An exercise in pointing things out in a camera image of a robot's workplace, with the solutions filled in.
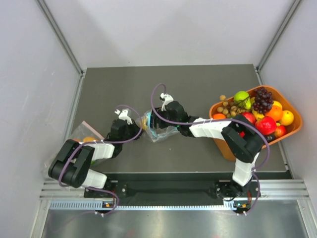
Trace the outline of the clear zip bag blue seal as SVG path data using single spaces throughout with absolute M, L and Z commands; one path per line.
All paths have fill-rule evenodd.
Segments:
M 145 131 L 145 133 L 147 134 L 148 139 L 155 143 L 155 142 L 160 142 L 163 140 L 166 140 L 167 138 L 173 136 L 173 135 L 177 135 L 180 132 L 177 130 L 177 128 L 169 126 L 167 128 L 164 129 L 153 129 L 150 128 L 150 116 L 151 116 L 151 111 L 146 111 L 142 117 L 147 117 L 148 118 L 148 128 Z

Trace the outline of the fake green pear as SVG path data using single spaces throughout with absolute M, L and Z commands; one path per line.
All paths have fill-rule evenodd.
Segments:
M 250 100 L 250 95 L 246 91 L 239 91 L 233 97 L 234 103 L 237 105 L 245 105 Z

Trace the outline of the fake dark grapes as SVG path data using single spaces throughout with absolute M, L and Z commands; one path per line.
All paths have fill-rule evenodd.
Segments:
M 265 114 L 269 112 L 273 105 L 273 95 L 264 87 L 260 87 L 254 90 L 255 96 L 252 100 L 252 109 L 259 114 Z

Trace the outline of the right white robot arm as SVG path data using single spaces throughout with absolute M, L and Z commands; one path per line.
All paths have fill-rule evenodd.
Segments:
M 192 138 L 212 138 L 226 145 L 235 157 L 231 190 L 237 196 L 249 191 L 249 181 L 255 171 L 255 162 L 265 143 L 265 138 L 243 116 L 232 119 L 204 119 L 190 116 L 178 101 L 152 107 L 152 127 L 174 127 L 180 134 Z

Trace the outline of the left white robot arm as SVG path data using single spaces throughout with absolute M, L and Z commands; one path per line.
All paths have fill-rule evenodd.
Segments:
M 105 174 L 90 169 L 91 163 L 115 158 L 124 143 L 137 140 L 141 135 L 142 129 L 134 120 L 129 124 L 116 119 L 104 140 L 79 142 L 68 139 L 52 161 L 48 176 L 57 180 L 60 186 L 94 187 L 100 196 L 108 196 L 112 192 L 112 184 Z

